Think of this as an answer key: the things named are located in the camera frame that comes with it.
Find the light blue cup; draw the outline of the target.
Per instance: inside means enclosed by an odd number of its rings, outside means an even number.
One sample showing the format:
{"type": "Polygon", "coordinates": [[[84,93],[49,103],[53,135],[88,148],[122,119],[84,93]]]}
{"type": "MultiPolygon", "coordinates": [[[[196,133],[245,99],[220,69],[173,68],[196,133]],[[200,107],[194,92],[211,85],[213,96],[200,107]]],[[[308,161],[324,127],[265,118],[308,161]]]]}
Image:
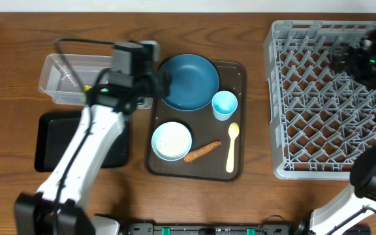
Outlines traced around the light blue cup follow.
{"type": "Polygon", "coordinates": [[[226,121],[236,111],[238,100],[235,94],[229,91],[219,91],[213,96],[211,107],[217,120],[226,121]]]}

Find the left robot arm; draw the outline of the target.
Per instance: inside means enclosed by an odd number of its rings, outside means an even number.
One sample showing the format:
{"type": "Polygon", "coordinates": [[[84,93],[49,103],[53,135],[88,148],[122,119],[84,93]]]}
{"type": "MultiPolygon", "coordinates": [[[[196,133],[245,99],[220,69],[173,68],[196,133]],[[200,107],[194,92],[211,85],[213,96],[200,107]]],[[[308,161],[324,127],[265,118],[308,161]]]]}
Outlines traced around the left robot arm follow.
{"type": "Polygon", "coordinates": [[[34,195],[20,193],[14,203],[18,234],[119,234],[120,223],[108,215],[89,218],[85,208],[91,188],[126,120],[145,98],[169,95],[171,78],[155,69],[159,44],[154,40],[111,42],[112,65],[86,88],[61,44],[54,48],[85,96],[77,130],[61,160],[34,195]]]}

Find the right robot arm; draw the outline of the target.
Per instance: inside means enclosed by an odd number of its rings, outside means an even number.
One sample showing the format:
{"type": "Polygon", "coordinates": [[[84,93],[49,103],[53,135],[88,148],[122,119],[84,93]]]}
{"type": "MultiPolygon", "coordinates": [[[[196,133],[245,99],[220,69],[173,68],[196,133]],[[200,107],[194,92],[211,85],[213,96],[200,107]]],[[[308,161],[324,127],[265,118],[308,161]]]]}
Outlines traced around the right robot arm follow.
{"type": "MultiPolygon", "coordinates": [[[[332,57],[331,68],[376,89],[376,28],[361,38],[357,48],[348,46],[332,57]]],[[[311,212],[297,234],[344,234],[371,214],[376,215],[376,145],[354,162],[349,184],[329,203],[311,212]]]]}

